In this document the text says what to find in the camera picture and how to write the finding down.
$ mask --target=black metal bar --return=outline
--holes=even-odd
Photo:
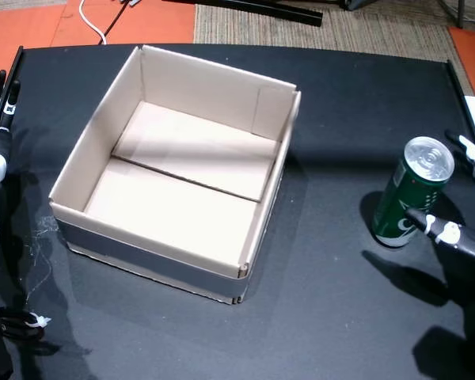
[[[367,6],[368,4],[371,4],[372,2],[376,2],[377,0],[351,0],[350,2],[347,2],[347,10],[356,10],[358,8],[361,8],[363,6]]]
[[[454,65],[452,64],[452,61],[450,60],[446,61],[446,66],[447,66],[447,70],[449,71],[449,77],[450,77],[450,80],[452,81],[452,85],[454,86],[454,89],[458,95],[459,104],[461,105],[462,112],[465,116],[465,121],[466,123],[468,123],[470,132],[472,133],[474,141],[475,141],[475,123],[473,122],[472,114],[469,111],[468,103],[466,103],[465,93],[463,93],[462,91],[461,83],[459,82],[458,75],[456,74],[456,70],[454,69]]]
[[[9,70],[9,76],[7,77],[6,83],[3,87],[2,99],[0,99],[0,117],[2,116],[3,109],[6,106],[7,97],[9,96],[9,91],[10,91],[10,85],[13,82],[13,80],[16,78],[17,73],[19,72],[22,55],[23,55],[23,45],[21,45],[17,49],[13,64]]]
[[[458,3],[458,28],[462,29],[465,19],[465,0],[459,0]]]
[[[264,14],[282,18],[284,20],[301,22],[303,24],[321,26],[322,13],[298,8],[295,6],[285,6],[264,0],[163,0],[167,2],[183,2],[188,4],[201,4],[204,6],[221,6],[232,10],[243,10],[250,13]]]

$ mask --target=floor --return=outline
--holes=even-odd
[[[26,48],[97,44],[99,36],[79,17],[79,2],[0,0],[0,68],[9,67],[19,44]],[[322,27],[230,9],[143,0],[126,8],[108,42],[261,44],[450,59],[463,91],[475,94],[475,80],[469,80],[461,60],[475,60],[475,54],[460,58],[447,28],[454,22],[439,0],[380,0],[354,12],[316,2],[291,4],[323,11]],[[117,0],[85,0],[86,16],[103,30],[120,9]],[[475,19],[475,0],[466,0],[465,14]],[[475,24],[466,22],[465,29],[475,31]],[[462,37],[454,40],[466,44]]]

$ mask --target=can lid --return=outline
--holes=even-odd
[[[433,182],[443,182],[454,172],[454,157],[440,141],[420,136],[408,141],[405,160],[419,177]]]

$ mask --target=cardboard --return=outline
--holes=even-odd
[[[297,116],[295,85],[136,48],[50,194],[75,252],[240,302]]]

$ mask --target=label on can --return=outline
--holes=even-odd
[[[374,213],[376,238],[392,247],[407,244],[416,228],[405,211],[410,207],[430,210],[453,171],[454,159],[442,143],[428,137],[408,142]]]

